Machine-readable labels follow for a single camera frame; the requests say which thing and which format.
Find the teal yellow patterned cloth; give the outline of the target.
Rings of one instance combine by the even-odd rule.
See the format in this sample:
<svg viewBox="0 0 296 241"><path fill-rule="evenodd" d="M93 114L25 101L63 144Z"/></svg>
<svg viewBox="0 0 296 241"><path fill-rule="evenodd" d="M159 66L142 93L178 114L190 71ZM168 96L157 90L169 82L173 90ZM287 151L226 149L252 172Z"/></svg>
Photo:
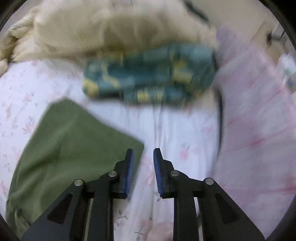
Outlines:
<svg viewBox="0 0 296 241"><path fill-rule="evenodd" d="M213 49L204 45L170 44L89 61L82 90L92 99L184 105L211 86L216 71Z"/></svg>

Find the pink floral pillow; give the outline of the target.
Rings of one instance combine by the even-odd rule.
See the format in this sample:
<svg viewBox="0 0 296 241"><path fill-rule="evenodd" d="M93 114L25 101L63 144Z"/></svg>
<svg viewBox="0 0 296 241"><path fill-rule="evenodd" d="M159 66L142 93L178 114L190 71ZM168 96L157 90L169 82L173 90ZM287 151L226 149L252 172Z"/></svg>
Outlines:
<svg viewBox="0 0 296 241"><path fill-rule="evenodd" d="M268 55L217 31L222 140L213 179L268 237L295 196L295 105Z"/></svg>

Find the white floral bed sheet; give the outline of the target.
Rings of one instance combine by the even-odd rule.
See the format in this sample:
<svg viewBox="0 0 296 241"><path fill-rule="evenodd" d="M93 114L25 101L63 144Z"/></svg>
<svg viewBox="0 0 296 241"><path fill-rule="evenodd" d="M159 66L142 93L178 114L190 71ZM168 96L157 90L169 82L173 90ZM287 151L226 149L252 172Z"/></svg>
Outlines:
<svg viewBox="0 0 296 241"><path fill-rule="evenodd" d="M208 91L186 108L94 101L82 92L82 68L67 61L14 63L1 76L1 214L16 165L47 108L69 99L106 126L144 144L137 181L129 200L114 201L115 240L170 240L174 202L161 199L153 151L194 179L206 178L217 158L220 113Z"/></svg>

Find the cream quilt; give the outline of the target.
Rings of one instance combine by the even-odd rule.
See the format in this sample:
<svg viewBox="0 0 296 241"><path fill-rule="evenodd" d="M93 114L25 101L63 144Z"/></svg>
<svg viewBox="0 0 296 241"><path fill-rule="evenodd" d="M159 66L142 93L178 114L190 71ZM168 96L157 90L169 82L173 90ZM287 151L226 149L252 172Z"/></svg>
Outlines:
<svg viewBox="0 0 296 241"><path fill-rule="evenodd" d="M215 28L182 1L42 1L1 39L9 62L140 51L185 42L216 49Z"/></svg>

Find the green pants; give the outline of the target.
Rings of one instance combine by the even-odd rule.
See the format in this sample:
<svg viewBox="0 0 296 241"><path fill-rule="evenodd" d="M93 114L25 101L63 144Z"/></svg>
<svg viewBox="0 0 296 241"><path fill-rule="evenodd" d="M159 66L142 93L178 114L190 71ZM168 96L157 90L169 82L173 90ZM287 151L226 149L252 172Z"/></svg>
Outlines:
<svg viewBox="0 0 296 241"><path fill-rule="evenodd" d="M51 104L16 165L6 201L6 221L21 237L77 179L98 179L128 149L138 162L139 140L104 125L69 99Z"/></svg>

